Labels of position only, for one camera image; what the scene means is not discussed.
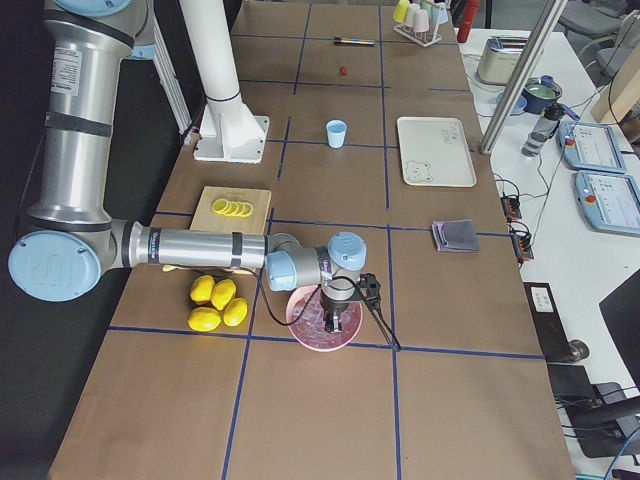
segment wooden cutting board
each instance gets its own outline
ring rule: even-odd
[[[219,198],[231,201],[249,202],[253,205],[253,213],[246,217],[226,217],[211,210],[213,202]],[[196,208],[191,230],[215,233],[240,232],[262,235],[264,233],[271,190],[254,190],[249,188],[204,187],[198,207]]]

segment warning label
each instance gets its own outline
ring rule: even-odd
[[[82,52],[56,48],[53,54],[53,73],[51,75],[51,91],[78,95],[80,84],[80,67],[82,66]]]

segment white table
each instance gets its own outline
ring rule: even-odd
[[[470,76],[469,84],[474,95],[480,125],[484,129],[496,106],[500,87],[478,82],[476,68],[486,39],[492,35],[528,36],[525,31],[478,30],[471,31],[467,43],[460,45],[465,68]],[[560,101],[573,106],[581,104],[595,92],[595,87],[584,71],[569,42],[562,33],[554,32],[540,58],[534,76],[552,75],[562,89]],[[576,107],[582,120],[594,121],[589,103]],[[546,187],[536,169],[539,159],[520,153],[527,135],[537,121],[537,115],[525,113],[507,120],[491,154],[493,171],[509,179],[521,193],[540,195]],[[616,136],[623,151],[631,147],[617,126]],[[560,148],[555,139],[542,149],[541,172],[549,181],[560,159]],[[624,155],[628,173],[636,182],[640,180],[640,161],[634,155]],[[551,193],[544,207],[533,245],[535,259],[525,262],[521,269],[525,282],[546,282],[557,304],[558,313],[569,339],[584,341],[591,350],[584,365],[591,383],[618,382],[623,387],[634,385],[618,351],[609,335],[598,304],[618,285],[640,268],[640,238],[599,233],[587,225],[576,200],[573,183],[574,172],[562,162],[555,175]],[[507,194],[515,193],[510,185],[504,185]],[[531,231],[536,230],[543,208],[544,198],[521,199],[523,222]],[[636,390],[625,392],[636,395]],[[611,459],[588,459],[577,440],[567,438],[567,443],[577,472],[603,475]],[[623,457],[619,468],[638,470],[631,457]]]

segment bottle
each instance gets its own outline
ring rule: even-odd
[[[469,38],[469,31],[480,9],[480,0],[468,0],[462,14],[462,23],[458,29],[458,43],[465,43]]]
[[[564,117],[564,107],[559,103],[550,103],[547,105],[540,118],[533,127],[526,143],[522,147],[522,153],[527,157],[533,157],[540,153],[540,149],[544,145],[544,142],[553,137],[554,133],[560,125],[560,119]]]

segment white cup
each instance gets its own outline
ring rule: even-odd
[[[327,140],[331,148],[340,148],[344,144],[347,135],[347,124],[342,120],[330,120],[327,122]]]

